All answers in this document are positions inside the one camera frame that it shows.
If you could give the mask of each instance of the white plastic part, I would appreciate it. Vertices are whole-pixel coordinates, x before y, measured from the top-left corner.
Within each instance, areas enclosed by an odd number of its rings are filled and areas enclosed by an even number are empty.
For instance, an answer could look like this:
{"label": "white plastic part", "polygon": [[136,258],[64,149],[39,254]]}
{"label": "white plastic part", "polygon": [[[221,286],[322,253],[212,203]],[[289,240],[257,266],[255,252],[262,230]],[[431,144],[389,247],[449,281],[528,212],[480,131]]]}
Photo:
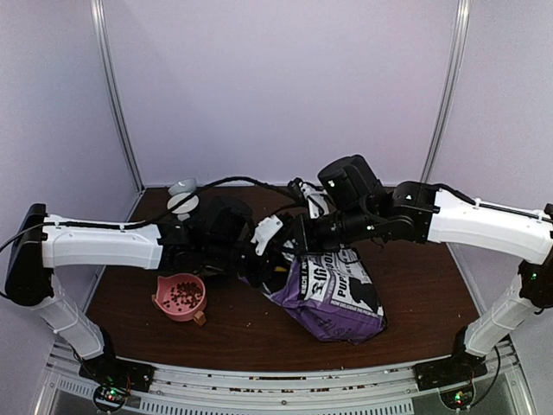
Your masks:
{"label": "white plastic part", "polygon": [[480,246],[510,253],[532,264],[542,264],[553,246],[550,223],[492,210],[481,203],[476,207],[443,189],[436,192],[435,205],[440,213],[432,215],[428,241]]}
{"label": "white plastic part", "polygon": [[283,222],[275,215],[269,216],[257,224],[253,238],[251,238],[251,243],[257,244],[256,254],[258,256],[263,255],[267,244],[269,244],[269,241],[277,234],[281,227],[283,227]]}
{"label": "white plastic part", "polygon": [[[48,221],[65,222],[69,219],[50,215]],[[119,225],[124,223],[78,222]],[[48,236],[42,242],[42,260],[47,268],[63,265],[127,265],[156,269],[163,247],[157,242],[161,235],[156,225],[125,231],[88,227],[44,227]]]}
{"label": "white plastic part", "polygon": [[300,189],[302,190],[303,196],[308,201],[309,218],[317,219],[330,212],[328,210],[327,201],[324,198],[324,190],[317,190],[305,182],[300,185]]}
{"label": "white plastic part", "polygon": [[168,192],[171,196],[175,196],[180,193],[192,193],[197,189],[197,187],[198,187],[198,184],[196,182],[196,179],[194,178],[184,179],[184,180],[178,181],[173,186],[171,186],[168,189]]}
{"label": "white plastic part", "polygon": [[79,310],[55,275],[52,276],[52,288],[54,297],[47,297],[30,308],[55,334],[63,337],[81,358],[91,359],[104,353],[104,337],[99,327]]}
{"label": "white plastic part", "polygon": [[465,347],[469,354],[486,356],[501,339],[539,310],[530,300],[520,297],[521,288],[522,278],[516,276],[492,308],[468,326]]}
{"label": "white plastic part", "polygon": [[[190,193],[179,193],[178,195],[173,196],[167,202],[167,209],[169,210],[172,209],[173,206],[179,203],[182,199],[189,196],[190,196]],[[199,203],[200,203],[200,198],[198,196],[194,196],[192,199],[190,199],[189,201],[185,201],[183,205],[175,209],[173,211],[173,214],[187,214],[189,212],[192,212],[194,209],[198,207]]]}

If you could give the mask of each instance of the pink bowl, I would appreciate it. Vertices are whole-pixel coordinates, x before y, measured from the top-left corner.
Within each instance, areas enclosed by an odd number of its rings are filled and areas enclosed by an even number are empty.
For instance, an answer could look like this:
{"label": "pink bowl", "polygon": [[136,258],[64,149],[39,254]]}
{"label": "pink bowl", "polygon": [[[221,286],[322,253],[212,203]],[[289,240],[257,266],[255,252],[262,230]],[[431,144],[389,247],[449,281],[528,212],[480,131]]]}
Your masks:
{"label": "pink bowl", "polygon": [[[201,288],[201,296],[195,298],[198,303],[192,307],[191,304],[184,304],[186,292],[181,291],[184,295],[182,300],[176,299],[175,295],[179,295],[180,284],[193,283]],[[153,297],[154,304],[160,308],[171,320],[176,322],[188,322],[194,318],[198,311],[203,311],[207,305],[206,286],[203,281],[192,274],[175,274],[171,277],[157,277],[157,293]]]}

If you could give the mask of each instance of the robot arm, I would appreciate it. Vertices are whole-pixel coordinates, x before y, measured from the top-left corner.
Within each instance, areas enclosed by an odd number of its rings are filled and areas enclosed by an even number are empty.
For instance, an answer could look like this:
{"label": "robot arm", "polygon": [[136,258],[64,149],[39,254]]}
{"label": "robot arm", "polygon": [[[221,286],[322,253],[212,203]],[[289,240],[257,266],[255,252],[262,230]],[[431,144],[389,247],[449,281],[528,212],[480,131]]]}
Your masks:
{"label": "robot arm", "polygon": [[[553,306],[553,208],[523,211],[473,201],[445,185],[404,182],[386,191],[361,156],[344,157],[319,174],[324,190],[299,179],[289,189],[309,214],[272,216],[253,229],[251,210],[232,198],[215,198],[185,222],[129,229],[127,224],[68,220],[34,205],[12,248],[8,297],[35,310],[75,349],[94,379],[124,385],[129,368],[115,356],[106,332],[67,297],[54,275],[62,265],[128,265],[151,270],[210,267],[246,276],[265,275],[283,252],[329,252],[357,240],[454,242],[519,256],[524,261],[509,289],[487,313],[463,328],[452,356],[415,366],[421,390],[466,379],[493,346],[532,312]],[[326,199],[335,207],[330,212]],[[253,239],[243,239],[245,227]],[[283,242],[293,248],[284,251]]]}
{"label": "robot arm", "polygon": [[460,330],[450,357],[414,367],[420,390],[470,378],[493,347],[528,316],[553,307],[553,206],[544,211],[514,209],[473,201],[446,185],[420,182],[404,182],[386,193],[359,156],[330,164],[319,179],[341,210],[301,224],[309,235],[304,243],[308,250],[337,249],[379,237],[461,243],[523,259],[503,295]]}

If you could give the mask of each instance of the enclosure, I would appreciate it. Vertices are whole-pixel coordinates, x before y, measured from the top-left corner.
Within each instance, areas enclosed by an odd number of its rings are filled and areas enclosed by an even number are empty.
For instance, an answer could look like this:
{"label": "enclosure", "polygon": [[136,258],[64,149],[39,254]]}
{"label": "enclosure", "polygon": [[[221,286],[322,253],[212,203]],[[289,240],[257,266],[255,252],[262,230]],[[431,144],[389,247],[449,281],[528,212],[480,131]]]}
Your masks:
{"label": "enclosure", "polygon": [[[318,184],[321,169],[354,154],[387,189],[447,183],[544,209],[552,42],[546,1],[4,0],[0,233],[16,234],[37,202],[67,218],[137,221],[163,211],[181,179]],[[286,204],[245,182],[200,200],[218,195],[246,202],[256,223]],[[520,258],[461,244],[355,247],[388,322],[358,345],[319,342],[237,278],[204,279],[200,326],[154,307],[158,271],[55,272],[119,357],[156,369],[119,413],[454,413],[444,389],[420,390],[411,369],[451,354]],[[97,385],[63,339],[29,308],[0,307],[0,412],[96,413]],[[487,356],[474,385],[476,398],[489,393],[472,413],[550,413],[550,316],[500,342],[500,361]]]}

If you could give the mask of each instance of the pet food bag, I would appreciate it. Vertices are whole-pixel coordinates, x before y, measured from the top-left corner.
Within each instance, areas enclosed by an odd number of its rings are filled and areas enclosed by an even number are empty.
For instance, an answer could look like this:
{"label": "pet food bag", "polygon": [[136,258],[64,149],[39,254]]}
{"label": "pet food bag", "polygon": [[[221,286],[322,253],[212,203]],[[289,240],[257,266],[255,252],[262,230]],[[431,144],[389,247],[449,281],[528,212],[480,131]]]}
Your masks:
{"label": "pet food bag", "polygon": [[358,344],[387,325],[369,274],[352,249],[296,257],[284,288],[265,295],[324,342]]}

